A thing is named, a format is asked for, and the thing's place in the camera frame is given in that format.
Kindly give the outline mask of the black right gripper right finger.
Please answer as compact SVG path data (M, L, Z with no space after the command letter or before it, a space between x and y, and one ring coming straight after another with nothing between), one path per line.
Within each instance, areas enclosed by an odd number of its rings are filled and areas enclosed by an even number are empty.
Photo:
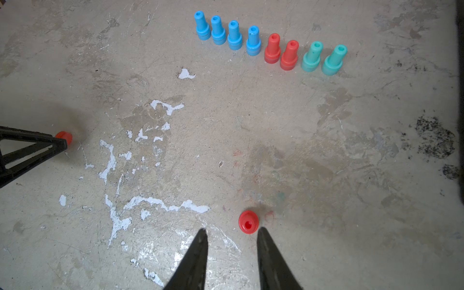
M261 290L302 290L265 227L258 230L257 260Z

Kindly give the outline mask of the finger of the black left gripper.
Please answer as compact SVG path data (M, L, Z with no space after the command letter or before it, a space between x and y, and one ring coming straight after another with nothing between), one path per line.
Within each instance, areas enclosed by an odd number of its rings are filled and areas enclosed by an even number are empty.
M15 140L26 142L43 142L43 143L56 143L67 145L65 138L54 137L50 134L41 132L22 130L1 126L1 140Z
M1 187L67 149L67 143L35 143L1 155Z

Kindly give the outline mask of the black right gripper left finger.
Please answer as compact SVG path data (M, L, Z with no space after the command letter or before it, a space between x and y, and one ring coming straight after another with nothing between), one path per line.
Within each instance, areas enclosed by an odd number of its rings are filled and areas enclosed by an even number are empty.
M164 290L203 290L207 273L208 236L201 228Z

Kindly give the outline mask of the red stamp cap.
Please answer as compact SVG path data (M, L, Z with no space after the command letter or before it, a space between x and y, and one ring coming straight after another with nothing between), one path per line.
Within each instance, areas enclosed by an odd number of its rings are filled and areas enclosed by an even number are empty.
M72 143L73 136L71 133L66 132L66 131L60 131L59 133L56 134L56 138L64 139L66 141L66 145L69 147Z

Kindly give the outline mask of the red stamp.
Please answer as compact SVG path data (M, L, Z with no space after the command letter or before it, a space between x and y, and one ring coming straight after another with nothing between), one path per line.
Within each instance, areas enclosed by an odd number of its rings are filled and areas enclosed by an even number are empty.
M281 56L280 67L285 71L293 70L298 61L297 51L299 43L295 40L289 41L286 46L286 50Z
M259 218L252 210L245 210L238 220L240 230L245 234L253 234L259 228Z
M280 36L273 33L268 38L268 45L265 48L264 59L269 64L275 64L280 59Z

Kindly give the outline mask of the green stamp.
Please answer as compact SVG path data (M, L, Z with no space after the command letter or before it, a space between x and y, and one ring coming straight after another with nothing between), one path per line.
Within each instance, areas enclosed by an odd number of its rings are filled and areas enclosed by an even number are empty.
M322 72L327 76L333 76L343 66L343 59L347 54L347 47L345 45L337 45L332 53L325 59L322 66Z
M320 41L315 41L309 47L302 59L302 69L306 72L313 72L319 66L321 61L320 54L323 50L323 44Z

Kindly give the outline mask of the blue stamp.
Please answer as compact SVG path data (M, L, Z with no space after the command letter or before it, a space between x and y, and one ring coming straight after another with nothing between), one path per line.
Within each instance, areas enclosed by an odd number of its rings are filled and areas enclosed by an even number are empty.
M250 56L257 56L261 51L261 39L259 37L259 28L255 25L251 26L248 29L246 51Z
M228 46L231 50L239 50L242 47L242 34L238 21L230 21L228 24Z
M211 37L211 28L206 21L203 11L195 13L196 33L200 40L206 41Z
M222 26L220 16L211 18L211 37L216 45L222 45L226 42L226 31Z

